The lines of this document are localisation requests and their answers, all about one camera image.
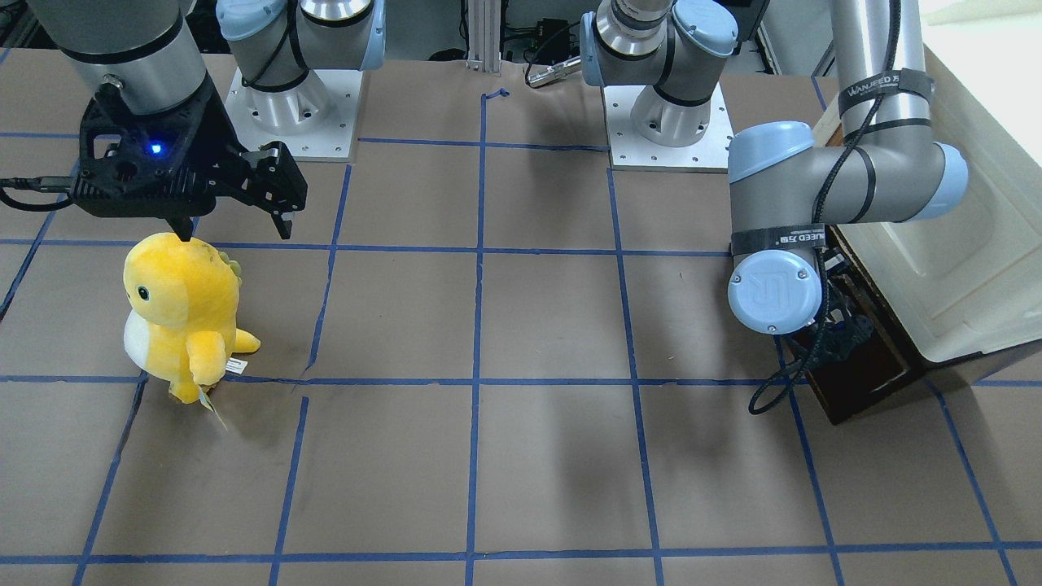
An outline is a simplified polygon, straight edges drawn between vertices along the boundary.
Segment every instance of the yellow plush toy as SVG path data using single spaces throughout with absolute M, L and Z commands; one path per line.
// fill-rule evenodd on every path
M 170 381 L 181 402 L 213 410 L 206 391 L 224 375 L 232 352 L 260 341 L 235 328 L 239 263 L 201 240 L 156 234 L 138 243 L 123 267 L 130 316 L 123 346 L 148 373 Z

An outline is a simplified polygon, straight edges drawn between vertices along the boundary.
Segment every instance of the black velcro strap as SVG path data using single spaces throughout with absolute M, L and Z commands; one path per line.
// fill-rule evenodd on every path
M 761 250 L 793 250 L 796 248 L 824 248 L 825 224 L 801 226 L 775 226 L 736 231 L 730 235 L 730 253 L 751 254 Z
M 926 75 L 926 72 L 917 69 L 884 71 L 868 79 L 862 79 L 840 92 L 840 116 L 843 116 L 851 107 L 874 99 L 876 96 L 897 93 L 916 94 L 929 102 L 934 99 L 934 79 Z

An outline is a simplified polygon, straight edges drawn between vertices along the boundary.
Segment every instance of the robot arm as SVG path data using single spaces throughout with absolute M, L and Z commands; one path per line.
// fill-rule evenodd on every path
M 824 224 L 934 218 L 965 192 L 966 162 L 933 141 L 917 3 L 891 4 L 833 6 L 845 147 L 812 148 L 798 122 L 754 126 L 731 142 L 731 252 L 741 262 L 728 300 L 756 332 L 789 334 L 820 316 Z
M 646 86 L 636 129 L 668 147 L 698 142 L 738 24 L 713 0 L 603 0 L 582 17 L 582 76 L 591 86 Z
M 242 74 L 232 82 L 228 108 L 243 140 L 260 144 L 278 137 L 298 157 L 320 161 L 338 156 L 302 151 L 340 142 L 336 150 L 346 158 L 351 131 L 328 130 L 353 128 L 357 102 L 344 98 L 357 91 L 315 70 L 382 65 L 383 0 L 219 0 L 217 18 Z M 346 78 L 361 87 L 361 75 Z
M 279 235 L 304 207 L 307 184 L 279 142 L 248 152 L 238 141 L 176 0 L 30 0 L 89 88 L 78 173 L 10 180 L 65 191 L 99 217 L 166 219 L 181 240 L 193 216 L 228 196 L 268 212 Z M 98 139 L 111 140 L 96 152 Z

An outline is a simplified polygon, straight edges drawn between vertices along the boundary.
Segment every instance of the black electronic device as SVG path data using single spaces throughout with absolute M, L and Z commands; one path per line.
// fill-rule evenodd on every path
M 536 23 L 536 46 L 540 47 L 532 63 L 554 65 L 571 56 L 571 41 L 565 29 L 568 21 L 543 19 Z

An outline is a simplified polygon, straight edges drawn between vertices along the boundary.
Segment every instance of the plush toy white belly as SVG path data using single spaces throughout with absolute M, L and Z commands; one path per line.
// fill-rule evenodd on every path
M 148 332 L 148 322 L 145 318 L 131 310 L 127 316 L 127 324 L 123 327 L 123 348 L 130 360 L 138 365 L 138 368 L 147 370 L 148 344 L 151 336 Z

